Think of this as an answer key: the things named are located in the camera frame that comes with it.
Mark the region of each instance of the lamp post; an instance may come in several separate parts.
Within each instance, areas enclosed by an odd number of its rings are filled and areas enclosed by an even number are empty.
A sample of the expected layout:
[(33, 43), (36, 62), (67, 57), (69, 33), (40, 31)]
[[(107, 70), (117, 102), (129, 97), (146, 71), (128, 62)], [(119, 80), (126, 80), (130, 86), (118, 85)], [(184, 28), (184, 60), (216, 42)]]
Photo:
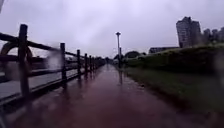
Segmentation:
[(117, 35), (117, 45), (118, 45), (118, 67), (121, 68), (121, 53), (120, 53), (120, 40), (119, 40), (121, 33), (117, 32), (116, 35)]

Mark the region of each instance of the railing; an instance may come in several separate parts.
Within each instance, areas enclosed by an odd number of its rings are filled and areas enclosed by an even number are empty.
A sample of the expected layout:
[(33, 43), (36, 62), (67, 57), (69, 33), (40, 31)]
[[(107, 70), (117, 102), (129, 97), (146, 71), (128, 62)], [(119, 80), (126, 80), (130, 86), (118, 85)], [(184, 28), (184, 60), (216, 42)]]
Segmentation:
[[(19, 65), (19, 81), (20, 81), (21, 94), (13, 94), (9, 97), (0, 99), (0, 105), (3, 106), (6, 112), (12, 112), (13, 110), (17, 109), (19, 106), (22, 106), (23, 104), (49, 92), (50, 90), (53, 90), (59, 87), (62, 87), (63, 89), (67, 89), (67, 81), (73, 78), (80, 79), (81, 75), (87, 74), (88, 72), (95, 70), (101, 65), (99, 59), (94, 59), (91, 56), (88, 57), (87, 54), (85, 54), (84, 56), (81, 56), (80, 50), (77, 50), (76, 54), (65, 51), (65, 43), (60, 43), (60, 49), (57, 49), (50, 46), (38, 44), (32, 41), (28, 41), (27, 30), (28, 30), (28, 26), (25, 24), (22, 24), (20, 26), (18, 37), (0, 33), (0, 40), (8, 41), (14, 46), (18, 47), (18, 56), (7, 55), (7, 54), (0, 55), (0, 62), (2, 63), (1, 66), (3, 66), (4, 68), (6, 68), (7, 62), (12, 62), (12, 61), (18, 62), (18, 65)], [(27, 67), (28, 63), (31, 63), (31, 65), (37, 62), (43, 63), (47, 59), (47, 58), (39, 58), (39, 57), (30, 56), (29, 52), (31, 52), (31, 50), (29, 49), (29, 47), (38, 48), (38, 49), (47, 50), (47, 51), (54, 51), (59, 53), (61, 57), (61, 68), (56, 70), (44, 69), (44, 70), (29, 71)], [(76, 60), (67, 60), (65, 55), (73, 56), (76, 58)], [(68, 66), (68, 64), (71, 64), (71, 63), (76, 64), (76, 66), (73, 66), (73, 67)], [(74, 70), (74, 69), (77, 70), (77, 73), (67, 77), (66, 71)], [(50, 83), (46, 83), (44, 85), (40, 85), (35, 88), (29, 87), (29, 82), (28, 82), (29, 77), (58, 73), (58, 72), (61, 72), (61, 79), (52, 81)], [(6, 76), (4, 76), (2, 77), (0, 83), (8, 82), (8, 81), (10, 80), (6, 78)]]

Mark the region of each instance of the green bush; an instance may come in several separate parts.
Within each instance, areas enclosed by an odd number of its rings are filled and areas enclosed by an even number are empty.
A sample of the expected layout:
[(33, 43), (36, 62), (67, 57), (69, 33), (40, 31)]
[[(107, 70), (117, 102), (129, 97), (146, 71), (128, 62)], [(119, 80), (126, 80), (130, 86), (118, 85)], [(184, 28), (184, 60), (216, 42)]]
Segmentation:
[(184, 72), (214, 72), (215, 56), (224, 46), (203, 46), (151, 54), (126, 61), (127, 66)]

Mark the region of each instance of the wet pathway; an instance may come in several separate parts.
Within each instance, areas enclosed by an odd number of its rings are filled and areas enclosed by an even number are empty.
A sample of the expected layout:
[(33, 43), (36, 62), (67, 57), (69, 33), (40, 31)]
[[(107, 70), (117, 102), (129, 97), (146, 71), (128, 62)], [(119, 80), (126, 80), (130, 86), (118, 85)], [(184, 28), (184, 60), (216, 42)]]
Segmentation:
[(194, 128), (196, 124), (112, 66), (104, 66), (68, 92), (56, 90), (10, 115), (16, 128)]

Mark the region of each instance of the tree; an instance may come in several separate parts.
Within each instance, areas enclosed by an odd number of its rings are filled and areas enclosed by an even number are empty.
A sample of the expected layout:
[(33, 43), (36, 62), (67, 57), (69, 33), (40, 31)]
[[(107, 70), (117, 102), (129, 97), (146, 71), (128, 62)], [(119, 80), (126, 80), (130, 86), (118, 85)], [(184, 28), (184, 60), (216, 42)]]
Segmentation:
[(137, 51), (130, 51), (125, 54), (125, 58), (136, 58), (140, 55)]
[(110, 62), (110, 59), (108, 57), (106, 57), (104, 60), (106, 61), (106, 63)]
[[(121, 59), (124, 58), (124, 55), (121, 55)], [(118, 54), (114, 57), (114, 59), (118, 59)]]
[(143, 53), (142, 53), (142, 55), (144, 55), (144, 56), (145, 56), (145, 55), (146, 55), (146, 53), (145, 53), (145, 52), (143, 52)]

